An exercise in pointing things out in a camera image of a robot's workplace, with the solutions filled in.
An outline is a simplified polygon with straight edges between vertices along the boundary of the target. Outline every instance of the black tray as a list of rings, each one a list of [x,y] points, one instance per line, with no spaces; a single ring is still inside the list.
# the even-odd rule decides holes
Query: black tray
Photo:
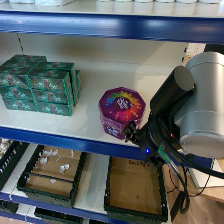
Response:
[[[19,204],[0,200],[0,211],[15,214]]]
[[[100,221],[95,221],[95,220],[90,219],[89,224],[107,224],[107,222],[100,222]]]
[[[23,191],[31,200],[40,201],[40,202],[44,202],[48,204],[60,205],[67,208],[72,208],[75,202],[75,198],[76,198],[78,186],[79,186],[79,181],[80,181],[82,170],[85,164],[86,153],[81,153],[76,174],[74,176],[73,188],[70,191],[70,196],[66,197],[66,196],[62,196],[58,194],[53,194],[53,193],[35,190],[35,189],[29,189],[25,187],[26,182],[29,176],[31,175],[33,168],[35,167],[36,162],[41,156],[44,147],[45,146],[43,145],[37,146],[30,161],[27,163],[25,170],[23,171],[21,177],[19,178],[19,181],[17,183],[17,189],[19,191]]]
[[[108,166],[108,174],[107,174],[106,190],[104,195],[104,209],[105,211],[107,211],[107,216],[111,219],[118,219],[121,221],[126,221],[130,223],[138,223],[138,224],[145,224],[145,223],[159,224],[162,222],[167,222],[168,209],[167,209],[167,201],[166,201],[166,193],[165,193],[162,168],[157,169],[162,215],[110,206],[110,173],[111,173],[112,159],[113,158],[110,157],[109,166]]]
[[[8,181],[11,173],[23,156],[28,145],[29,143],[26,142],[14,141],[0,159],[0,190],[2,190],[5,183]]]
[[[46,223],[51,224],[81,224],[82,218],[60,213],[60,212],[54,212],[47,209],[42,208],[36,208],[34,215],[36,217],[41,218]]]

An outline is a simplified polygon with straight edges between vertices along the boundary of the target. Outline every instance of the stacked green boxes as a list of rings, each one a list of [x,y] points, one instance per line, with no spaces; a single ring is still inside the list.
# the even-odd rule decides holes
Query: stacked green boxes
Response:
[[[28,81],[39,112],[72,115],[74,102],[69,72],[33,69]]]
[[[73,93],[73,101],[76,106],[81,86],[81,73],[79,70],[75,70],[74,63],[63,63],[63,62],[40,62],[37,69],[47,69],[47,70],[59,70],[69,72],[70,83]]]
[[[29,61],[29,62],[45,62],[47,61],[45,56],[33,56],[33,55],[14,55],[10,60],[14,61]]]
[[[7,109],[37,111],[27,75],[40,61],[46,57],[15,55],[0,66],[0,94]]]
[[[7,109],[71,116],[80,96],[74,63],[15,55],[0,66],[0,94]]]

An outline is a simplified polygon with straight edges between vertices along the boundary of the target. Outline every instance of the cardboard tray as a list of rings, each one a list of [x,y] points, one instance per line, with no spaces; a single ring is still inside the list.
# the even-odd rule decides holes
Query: cardboard tray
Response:
[[[46,169],[44,170],[45,173],[39,170],[39,168],[36,169],[36,164],[39,158],[43,156],[43,151],[46,148],[49,149],[53,147],[45,147],[43,145],[37,146],[17,183],[17,189],[19,191],[23,191],[31,200],[72,208],[75,202],[79,181],[85,164],[86,153],[81,153],[79,160],[76,161],[76,171],[74,173],[70,173],[69,179],[64,179],[62,175],[60,176],[60,173],[58,174],[59,176],[56,175],[58,172],[56,173],[55,169],[49,169],[49,167],[46,167]],[[67,149],[64,151],[71,154],[71,150]],[[51,165],[53,164],[52,160],[53,159],[51,158],[49,159],[49,164]],[[38,177],[38,181],[33,181],[34,177]],[[54,186],[58,187],[57,189],[55,189],[53,185],[49,185],[52,184],[50,182],[52,179],[56,180]]]
[[[0,211],[15,214],[18,209],[19,204],[0,200]]]
[[[162,168],[146,166],[142,161],[110,157],[104,195],[109,218],[139,224],[167,222]]]
[[[2,190],[5,183],[8,181],[28,145],[29,143],[26,142],[14,141],[0,159],[0,190]]]
[[[47,209],[36,208],[34,215],[36,217],[41,218],[44,222],[50,224],[81,224],[82,218],[60,213],[54,212]]]

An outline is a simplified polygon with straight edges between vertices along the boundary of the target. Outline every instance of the blue shelf edge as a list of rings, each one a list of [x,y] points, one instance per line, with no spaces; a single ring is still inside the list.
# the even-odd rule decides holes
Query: blue shelf edge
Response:
[[[9,195],[6,193],[0,192],[0,200],[10,201]]]
[[[0,32],[224,44],[224,18],[0,11]]]
[[[143,161],[146,158],[146,155],[142,153],[140,148],[137,147],[45,134],[40,132],[0,127],[0,137],[128,159]]]
[[[81,210],[81,209],[77,209],[77,208],[71,209],[71,208],[66,208],[66,207],[62,207],[62,206],[58,206],[58,205],[47,204],[47,203],[43,203],[43,202],[39,202],[39,201],[33,201],[33,200],[30,200],[29,198],[25,198],[25,197],[21,197],[21,196],[17,196],[17,195],[12,195],[12,202],[32,205],[32,206],[36,206],[38,208],[48,209],[48,210],[55,211],[55,212],[61,212],[61,213],[69,214],[69,215],[74,215],[74,216],[87,218],[87,219],[98,220],[101,222],[106,222],[106,223],[111,223],[111,224],[128,224],[127,222],[110,219],[107,217],[106,214],[85,211],[85,210]]]
[[[0,212],[0,216],[6,217],[6,218],[9,218],[9,219],[17,219],[17,220],[21,220],[21,221],[26,221],[25,216],[18,215],[18,214],[11,214],[11,213],[6,213],[6,212]]]
[[[28,223],[47,224],[46,222],[44,222],[44,221],[41,220],[41,219],[35,219],[35,218],[29,217],[29,216],[26,216],[26,221],[27,221]]]

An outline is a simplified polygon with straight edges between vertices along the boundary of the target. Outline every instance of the purple octagonal container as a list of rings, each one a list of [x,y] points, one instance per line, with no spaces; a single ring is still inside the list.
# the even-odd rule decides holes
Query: purple octagonal container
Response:
[[[140,125],[145,102],[136,91],[119,87],[104,93],[99,101],[99,110],[104,131],[124,139],[122,131],[130,121]]]

